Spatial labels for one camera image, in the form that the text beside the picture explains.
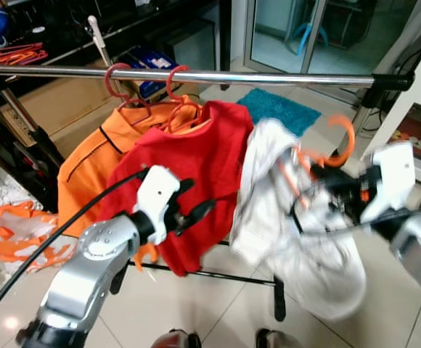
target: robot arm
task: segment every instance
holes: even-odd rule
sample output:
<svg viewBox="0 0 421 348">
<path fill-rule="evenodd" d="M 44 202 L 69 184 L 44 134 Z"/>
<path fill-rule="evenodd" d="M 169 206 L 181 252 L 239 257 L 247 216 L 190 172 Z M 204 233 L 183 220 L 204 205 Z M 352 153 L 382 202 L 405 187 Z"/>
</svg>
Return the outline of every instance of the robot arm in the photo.
<svg viewBox="0 0 421 348">
<path fill-rule="evenodd" d="M 17 335 L 25 348 L 83 347 L 108 292 L 120 291 L 128 261 L 147 242 L 162 243 L 167 232 L 181 233 L 215 206 L 213 200 L 179 213 L 177 197 L 192 187 L 166 168 L 149 169 L 138 190 L 134 212 L 87 228 L 73 257 L 54 277 L 36 319 Z"/>
<path fill-rule="evenodd" d="M 412 146 L 399 143 L 375 152 L 357 179 L 334 168 L 312 167 L 317 178 L 342 180 L 329 188 L 332 206 L 355 223 L 401 212 L 392 220 L 371 224 L 390 242 L 391 252 L 421 286 L 421 214 L 404 207 L 415 182 Z M 161 243 L 168 232 L 180 235 L 215 205 L 206 201 L 188 216 L 179 214 L 178 195 L 192 186 L 164 167 L 150 168 L 138 191 L 133 214 L 123 213 L 88 228 L 71 260 L 55 276 L 36 319 L 17 335 L 24 348 L 83 347 L 108 291 L 117 294 L 127 262 L 138 248 Z"/>
<path fill-rule="evenodd" d="M 414 155 L 409 142 L 393 143 L 367 158 L 368 168 L 352 179 L 343 171 L 315 166 L 313 173 L 322 179 L 355 182 L 330 193 L 335 205 L 356 223 L 371 221 L 390 212 L 401 217 L 371 224 L 370 228 L 390 243 L 390 251 L 421 287 L 421 214 L 405 208 L 414 187 Z"/>
</svg>

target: orange shirt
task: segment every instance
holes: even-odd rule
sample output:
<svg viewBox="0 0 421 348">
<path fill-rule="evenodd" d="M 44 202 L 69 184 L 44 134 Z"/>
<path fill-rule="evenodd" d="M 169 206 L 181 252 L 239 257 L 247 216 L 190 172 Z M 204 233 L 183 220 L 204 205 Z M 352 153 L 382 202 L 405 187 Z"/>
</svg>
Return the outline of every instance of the orange shirt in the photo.
<svg viewBox="0 0 421 348">
<path fill-rule="evenodd" d="M 99 129 L 77 146 L 57 176 L 59 226 L 106 189 L 110 174 L 136 141 L 152 126 L 163 124 L 174 107 L 172 104 L 151 106 L 152 116 L 135 126 L 131 123 L 147 115 L 145 108 L 123 108 L 120 112 L 115 109 Z M 190 121 L 195 113 L 194 107 L 182 107 L 172 121 L 172 129 Z M 100 208 L 100 203 L 95 204 L 65 234 L 79 237 L 96 220 Z"/>
</svg>

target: glass door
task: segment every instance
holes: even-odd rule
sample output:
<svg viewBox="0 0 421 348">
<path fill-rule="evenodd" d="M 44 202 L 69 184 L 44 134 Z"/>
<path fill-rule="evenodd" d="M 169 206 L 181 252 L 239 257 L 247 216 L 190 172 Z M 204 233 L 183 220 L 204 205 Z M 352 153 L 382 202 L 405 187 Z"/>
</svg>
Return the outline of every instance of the glass door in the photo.
<svg viewBox="0 0 421 348">
<path fill-rule="evenodd" d="M 248 0 L 245 66 L 261 72 L 370 75 L 416 0 Z M 358 104 L 356 90 L 322 93 Z"/>
</svg>

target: red hanger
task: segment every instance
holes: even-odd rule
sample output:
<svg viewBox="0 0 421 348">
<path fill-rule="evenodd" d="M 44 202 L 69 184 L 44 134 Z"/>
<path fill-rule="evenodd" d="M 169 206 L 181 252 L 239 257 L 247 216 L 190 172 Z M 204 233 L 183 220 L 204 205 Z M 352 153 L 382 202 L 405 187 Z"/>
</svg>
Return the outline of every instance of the red hanger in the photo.
<svg viewBox="0 0 421 348">
<path fill-rule="evenodd" d="M 130 98 L 130 96 L 127 93 L 118 93 L 118 92 L 114 91 L 114 89 L 110 85 L 110 76 L 112 75 L 114 70 L 130 69 L 130 68 L 131 68 L 130 65 L 128 65 L 126 63 L 115 63 L 114 65 L 111 65 L 109 67 L 109 69 L 107 69 L 106 75 L 104 77 L 104 83 L 105 83 L 106 88 L 109 91 L 109 94 L 111 96 L 116 96 L 118 98 L 125 99 L 125 101 L 117 108 L 118 111 L 121 111 L 126 105 L 133 104 L 133 103 L 141 104 L 143 107 L 146 108 L 147 115 L 140 118 L 139 120 L 136 120 L 135 122 L 133 122 L 131 124 L 131 125 L 136 125 L 137 123 L 140 123 L 141 121 L 146 120 L 148 117 L 150 117 L 152 115 L 150 105 L 142 99 Z"/>
<path fill-rule="evenodd" d="M 175 75 L 175 73 L 177 73 L 178 71 L 186 71 L 186 70 L 189 70 L 189 68 L 186 65 L 179 65 L 178 67 L 175 67 L 170 71 L 170 75 L 167 78 L 167 82 L 166 82 L 167 94 L 168 94 L 169 98 L 172 99 L 172 102 L 173 103 L 178 102 L 178 105 L 172 110 L 171 115 L 167 119 L 167 123 L 163 127 L 160 128 L 162 131 L 164 131 L 165 129 L 168 129 L 169 133 L 173 133 L 174 131 L 180 131 L 181 129 L 189 128 L 191 125 L 200 124 L 202 122 L 201 106 L 197 103 L 185 102 L 184 96 L 177 96 L 177 95 L 173 94 L 173 92 L 172 92 L 173 75 Z M 182 107 L 185 107 L 185 106 L 194 107 L 196 109 L 197 118 L 195 118 L 193 120 L 190 120 L 189 122 L 181 125 L 180 127 L 178 127 L 175 130 L 172 130 L 173 119 L 178 115 L 178 112 L 180 111 L 180 109 Z"/>
</svg>

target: blue mat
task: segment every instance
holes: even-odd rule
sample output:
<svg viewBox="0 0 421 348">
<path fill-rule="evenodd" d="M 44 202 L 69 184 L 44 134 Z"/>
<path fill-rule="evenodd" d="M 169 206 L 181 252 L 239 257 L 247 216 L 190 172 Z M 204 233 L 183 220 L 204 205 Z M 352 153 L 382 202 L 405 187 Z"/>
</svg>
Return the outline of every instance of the blue mat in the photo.
<svg viewBox="0 0 421 348">
<path fill-rule="evenodd" d="M 248 108 L 254 124 L 262 118 L 277 118 L 296 136 L 315 123 L 320 112 L 289 99 L 256 88 L 238 102 Z"/>
</svg>

